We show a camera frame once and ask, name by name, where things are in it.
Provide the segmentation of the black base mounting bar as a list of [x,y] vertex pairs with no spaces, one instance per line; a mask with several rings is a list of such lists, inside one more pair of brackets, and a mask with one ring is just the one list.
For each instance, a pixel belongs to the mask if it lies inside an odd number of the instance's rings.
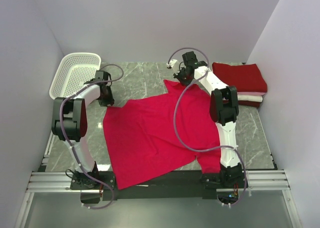
[[200,170],[171,171],[146,182],[120,189],[112,171],[100,171],[102,185],[77,171],[67,175],[71,179],[70,190],[81,192],[80,200],[85,204],[110,199],[162,199],[202,198],[205,200],[231,199],[234,203],[239,191],[248,187],[244,174],[229,172],[202,173]]

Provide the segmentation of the aluminium frame rail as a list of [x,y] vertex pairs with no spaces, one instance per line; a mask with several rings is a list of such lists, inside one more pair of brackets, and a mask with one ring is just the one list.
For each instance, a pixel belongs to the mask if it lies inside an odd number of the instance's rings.
[[[251,191],[287,191],[291,187],[283,170],[249,170],[246,172]],[[26,191],[29,193],[98,193],[99,189],[71,189],[74,182],[63,172],[33,172]]]

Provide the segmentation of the pink white folded t-shirt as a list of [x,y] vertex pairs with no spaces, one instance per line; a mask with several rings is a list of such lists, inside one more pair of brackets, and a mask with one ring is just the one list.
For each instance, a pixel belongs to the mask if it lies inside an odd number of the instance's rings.
[[257,102],[262,103],[263,97],[261,95],[251,95],[251,94],[237,94],[237,99],[239,101]]

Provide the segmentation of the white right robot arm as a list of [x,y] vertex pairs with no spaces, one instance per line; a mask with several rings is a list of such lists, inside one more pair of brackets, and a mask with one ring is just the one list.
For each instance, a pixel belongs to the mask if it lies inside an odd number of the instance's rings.
[[243,187],[248,187],[245,163],[238,152],[236,139],[236,124],[239,115],[238,93],[235,86],[229,86],[221,81],[209,68],[209,61],[199,61],[195,48],[188,48],[182,55],[184,67],[178,60],[169,57],[166,64],[173,70],[173,77],[187,89],[196,82],[210,93],[209,115],[216,124],[219,135],[219,146],[212,148],[192,148],[184,141],[181,144],[190,151],[207,153],[220,149],[220,172],[218,184],[230,188],[244,182]]

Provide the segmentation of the bright red t-shirt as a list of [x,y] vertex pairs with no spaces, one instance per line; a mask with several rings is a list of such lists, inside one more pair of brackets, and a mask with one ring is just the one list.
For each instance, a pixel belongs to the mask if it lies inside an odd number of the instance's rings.
[[165,80],[167,93],[128,100],[108,107],[103,132],[112,170],[119,188],[125,189],[198,161],[203,173],[220,171],[221,152],[196,152],[218,147],[216,124],[209,108],[210,96],[193,85]]

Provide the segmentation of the white plastic basket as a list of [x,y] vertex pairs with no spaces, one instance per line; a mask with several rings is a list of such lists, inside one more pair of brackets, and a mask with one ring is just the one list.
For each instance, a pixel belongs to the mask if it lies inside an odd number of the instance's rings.
[[67,54],[57,68],[49,89],[49,96],[54,100],[57,97],[68,97],[78,92],[85,82],[95,77],[101,62],[101,57],[95,53]]

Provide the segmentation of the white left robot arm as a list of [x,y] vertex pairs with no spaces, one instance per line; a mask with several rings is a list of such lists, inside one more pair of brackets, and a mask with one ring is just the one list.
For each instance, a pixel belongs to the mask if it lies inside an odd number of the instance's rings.
[[74,159],[72,179],[80,186],[94,189],[112,187],[102,180],[96,161],[90,154],[86,134],[88,130],[87,107],[95,100],[103,107],[114,104],[111,85],[118,79],[97,70],[93,79],[69,96],[58,96],[53,102],[51,131],[68,147]]

